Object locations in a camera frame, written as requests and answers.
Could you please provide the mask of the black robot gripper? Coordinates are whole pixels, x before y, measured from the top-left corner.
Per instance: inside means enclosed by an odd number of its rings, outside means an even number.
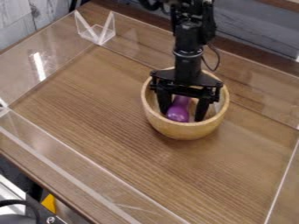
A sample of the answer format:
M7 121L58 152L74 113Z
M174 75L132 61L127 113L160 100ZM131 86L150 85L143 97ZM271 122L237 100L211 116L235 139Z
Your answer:
M175 63L172 69L151 72L151 89L156 93L159 109L167 113L172 105L172 95L200 99L196 105L195 121L200 122L210 104L220 100L223 82L202 71L203 50L198 52L172 51Z

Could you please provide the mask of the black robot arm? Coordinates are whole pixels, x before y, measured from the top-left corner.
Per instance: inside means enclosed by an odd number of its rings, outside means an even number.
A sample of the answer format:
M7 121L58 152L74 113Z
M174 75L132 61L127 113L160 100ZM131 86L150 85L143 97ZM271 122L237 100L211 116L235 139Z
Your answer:
M220 100L223 82L202 70L203 47L212 41L216 34L214 18L215 0L138 0L150 10L164 10L170 5L172 35L175 44L174 69L151 72L150 88L158 98L160 112L166 115L174 105L174 95L187 96L199 100L195 110L195 121L200 122L208 107Z

